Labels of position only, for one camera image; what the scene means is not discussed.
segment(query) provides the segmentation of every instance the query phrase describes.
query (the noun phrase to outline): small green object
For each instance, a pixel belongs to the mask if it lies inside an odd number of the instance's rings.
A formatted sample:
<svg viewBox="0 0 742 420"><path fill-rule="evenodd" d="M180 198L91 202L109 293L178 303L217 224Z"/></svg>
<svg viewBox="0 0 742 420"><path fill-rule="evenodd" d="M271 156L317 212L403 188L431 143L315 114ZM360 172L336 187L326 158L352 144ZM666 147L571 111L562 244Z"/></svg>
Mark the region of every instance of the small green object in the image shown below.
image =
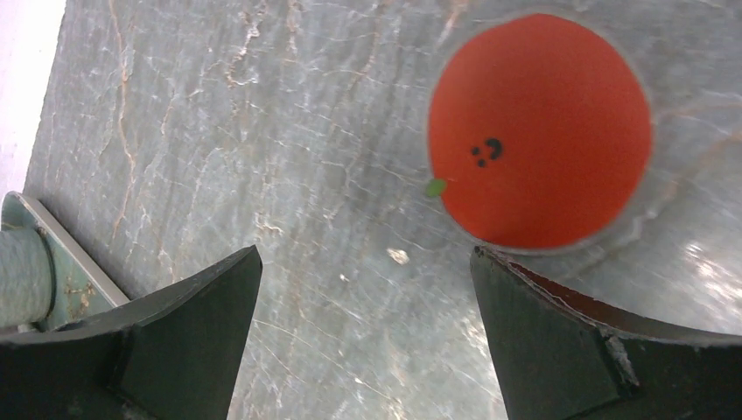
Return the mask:
<svg viewBox="0 0 742 420"><path fill-rule="evenodd" d="M439 197L445 191L447 184L444 179L435 178L425 187L425 195L428 197Z"/></svg>

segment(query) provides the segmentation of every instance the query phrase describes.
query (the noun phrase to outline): marble surface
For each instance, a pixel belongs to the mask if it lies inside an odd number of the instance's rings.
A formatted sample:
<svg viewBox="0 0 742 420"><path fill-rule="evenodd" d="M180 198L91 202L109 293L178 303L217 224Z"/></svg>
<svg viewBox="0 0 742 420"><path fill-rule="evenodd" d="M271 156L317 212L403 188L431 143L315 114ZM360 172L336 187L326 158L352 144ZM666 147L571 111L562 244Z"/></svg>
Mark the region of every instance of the marble surface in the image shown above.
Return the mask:
<svg viewBox="0 0 742 420"><path fill-rule="evenodd" d="M656 141L614 226L514 258L642 315L742 333L735 0L68 0L25 191L133 298L257 244L229 418L506 418L474 241L423 194L425 126L453 52L531 10L625 53Z"/></svg>

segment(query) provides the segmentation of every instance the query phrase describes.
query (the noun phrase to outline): white wall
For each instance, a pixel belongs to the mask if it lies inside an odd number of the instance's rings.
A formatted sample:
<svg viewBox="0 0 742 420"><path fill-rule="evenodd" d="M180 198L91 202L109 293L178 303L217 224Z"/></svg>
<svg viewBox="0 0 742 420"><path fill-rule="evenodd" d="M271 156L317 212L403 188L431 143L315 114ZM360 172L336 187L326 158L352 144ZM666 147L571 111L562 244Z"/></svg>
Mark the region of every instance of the white wall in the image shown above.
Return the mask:
<svg viewBox="0 0 742 420"><path fill-rule="evenodd" d="M23 190L66 0L0 0L0 201Z"/></svg>

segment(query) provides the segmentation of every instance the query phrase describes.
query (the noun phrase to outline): orange circle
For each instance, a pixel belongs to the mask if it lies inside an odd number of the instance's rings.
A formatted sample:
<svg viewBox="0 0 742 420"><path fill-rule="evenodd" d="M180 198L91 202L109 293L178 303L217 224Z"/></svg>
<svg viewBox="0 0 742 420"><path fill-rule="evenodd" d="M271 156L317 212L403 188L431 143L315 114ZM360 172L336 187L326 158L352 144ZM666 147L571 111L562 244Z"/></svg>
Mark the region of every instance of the orange circle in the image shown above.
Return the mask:
<svg viewBox="0 0 742 420"><path fill-rule="evenodd" d="M467 232L512 249L552 249L612 221L652 149L639 82L596 33L535 14L464 45L430 106L433 174Z"/></svg>

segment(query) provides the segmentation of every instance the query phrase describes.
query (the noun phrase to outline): metal rod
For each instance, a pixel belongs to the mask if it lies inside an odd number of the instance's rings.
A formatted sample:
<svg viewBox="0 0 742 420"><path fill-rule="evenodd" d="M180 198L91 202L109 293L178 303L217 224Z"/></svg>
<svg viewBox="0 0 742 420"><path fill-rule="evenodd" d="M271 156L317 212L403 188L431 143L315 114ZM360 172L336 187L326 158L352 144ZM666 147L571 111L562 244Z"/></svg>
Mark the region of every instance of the metal rod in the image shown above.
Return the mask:
<svg viewBox="0 0 742 420"><path fill-rule="evenodd" d="M0 232L0 328L43 319L52 306L49 254L32 229Z"/></svg>

